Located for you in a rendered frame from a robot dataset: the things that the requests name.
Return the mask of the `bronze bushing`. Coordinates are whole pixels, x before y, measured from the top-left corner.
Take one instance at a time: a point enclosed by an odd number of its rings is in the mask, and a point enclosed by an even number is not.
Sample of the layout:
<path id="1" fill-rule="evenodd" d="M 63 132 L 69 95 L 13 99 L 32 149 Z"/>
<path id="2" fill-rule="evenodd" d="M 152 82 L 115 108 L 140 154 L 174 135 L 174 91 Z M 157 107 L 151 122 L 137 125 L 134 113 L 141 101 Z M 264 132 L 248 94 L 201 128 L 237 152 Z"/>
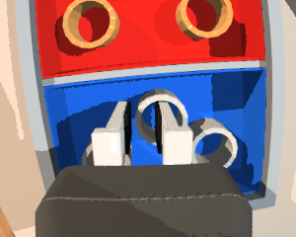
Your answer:
<path id="1" fill-rule="evenodd" d="M 111 17 L 110 27 L 102 38 L 88 42 L 80 36 L 78 24 L 82 14 L 94 7 L 108 9 Z M 100 48 L 109 45 L 115 39 L 119 32 L 119 23 L 117 12 L 107 0 L 75 0 L 68 6 L 63 16 L 62 27 L 65 35 L 72 43 L 80 47 Z"/>
<path id="2" fill-rule="evenodd" d="M 232 23 L 233 18 L 233 9 L 232 4 L 229 0 L 206 0 L 209 2 L 216 11 L 216 24 L 214 28 L 209 32 L 203 32 L 194 27 L 186 15 L 186 5 L 189 0 L 182 0 L 181 3 L 177 7 L 176 11 L 176 20 L 177 25 L 181 29 L 181 31 L 194 39 L 208 39 L 213 37 L 218 37 L 227 31 L 229 26 Z"/>

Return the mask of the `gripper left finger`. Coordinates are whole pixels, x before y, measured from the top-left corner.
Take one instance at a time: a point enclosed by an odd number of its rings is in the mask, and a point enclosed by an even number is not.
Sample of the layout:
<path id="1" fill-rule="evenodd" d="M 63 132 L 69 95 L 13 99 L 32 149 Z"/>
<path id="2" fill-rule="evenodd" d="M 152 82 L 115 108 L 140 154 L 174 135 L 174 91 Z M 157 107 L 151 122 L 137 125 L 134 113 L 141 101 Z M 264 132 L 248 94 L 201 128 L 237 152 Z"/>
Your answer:
<path id="1" fill-rule="evenodd" d="M 129 155 L 132 135 L 131 102 L 117 103 L 106 128 L 92 133 L 95 166 L 121 166 Z"/>

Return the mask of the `grey metal bushing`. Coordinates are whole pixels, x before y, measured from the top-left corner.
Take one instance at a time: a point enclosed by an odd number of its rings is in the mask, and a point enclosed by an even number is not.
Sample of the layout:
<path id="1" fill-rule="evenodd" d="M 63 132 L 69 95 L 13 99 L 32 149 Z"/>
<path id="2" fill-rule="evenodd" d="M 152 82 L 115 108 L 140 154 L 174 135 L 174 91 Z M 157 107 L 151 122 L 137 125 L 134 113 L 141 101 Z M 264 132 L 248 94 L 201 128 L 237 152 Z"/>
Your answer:
<path id="1" fill-rule="evenodd" d="M 180 99 L 171 91 L 166 89 L 154 89 L 145 93 L 139 100 L 136 107 L 135 126 L 139 135 L 148 143 L 157 145 L 155 128 L 149 126 L 142 118 L 143 110 L 156 101 L 169 101 L 178 107 L 176 121 L 179 126 L 187 126 L 187 113 L 185 106 Z"/>
<path id="2" fill-rule="evenodd" d="M 233 163 L 238 150 L 237 142 L 232 133 L 220 121 L 214 118 L 201 118 L 189 127 L 193 132 L 191 163 L 216 163 L 225 168 Z M 218 149 L 207 155 L 195 153 L 195 147 L 199 140 L 213 132 L 222 133 L 222 141 Z"/>
<path id="3" fill-rule="evenodd" d="M 92 151 L 92 152 L 91 152 Z M 90 153 L 90 154 L 89 154 Z M 129 155 L 125 155 L 123 165 L 131 165 L 132 146 L 130 143 Z M 92 139 L 90 140 L 87 148 L 82 156 L 82 165 L 95 165 L 93 156 Z"/>

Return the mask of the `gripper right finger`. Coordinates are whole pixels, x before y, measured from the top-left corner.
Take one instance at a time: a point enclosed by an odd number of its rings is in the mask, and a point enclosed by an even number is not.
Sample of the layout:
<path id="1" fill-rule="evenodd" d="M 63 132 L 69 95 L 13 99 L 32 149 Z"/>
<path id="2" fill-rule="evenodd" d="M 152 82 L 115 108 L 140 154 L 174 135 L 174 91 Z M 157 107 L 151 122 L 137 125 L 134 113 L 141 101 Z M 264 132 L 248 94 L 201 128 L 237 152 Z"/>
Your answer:
<path id="1" fill-rule="evenodd" d="M 155 135 L 163 165 L 191 164 L 193 132 L 178 125 L 168 101 L 155 102 Z"/>

